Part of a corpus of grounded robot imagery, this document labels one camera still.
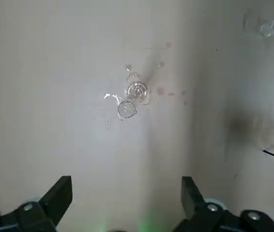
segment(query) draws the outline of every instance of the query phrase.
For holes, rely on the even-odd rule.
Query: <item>water droplet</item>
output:
[[[165,46],[166,46],[167,48],[171,48],[171,42],[166,42]]]
[[[128,71],[130,72],[130,71],[132,70],[132,65],[127,64],[127,65],[125,66],[125,69],[128,70]]]
[[[165,66],[165,62],[161,61],[158,66],[160,66],[161,68],[163,68]]]
[[[164,88],[163,87],[158,87],[156,92],[159,96],[162,96],[162,95],[164,95]]]
[[[117,100],[117,105],[120,105],[120,101],[121,101],[121,97],[119,97],[118,95],[116,95],[116,94],[109,94],[109,93],[106,93],[106,95],[104,96],[104,99],[106,99],[107,97],[113,97],[113,98],[115,98],[116,100]]]

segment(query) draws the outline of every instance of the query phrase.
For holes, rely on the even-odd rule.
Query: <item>clear glass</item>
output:
[[[246,32],[267,38],[274,35],[274,19],[268,21],[254,11],[249,11],[244,16],[244,29]]]
[[[137,73],[131,73],[126,78],[125,95],[126,98],[118,107],[119,116],[123,118],[137,114],[138,105],[146,105],[150,99],[148,88],[141,82],[141,77]]]

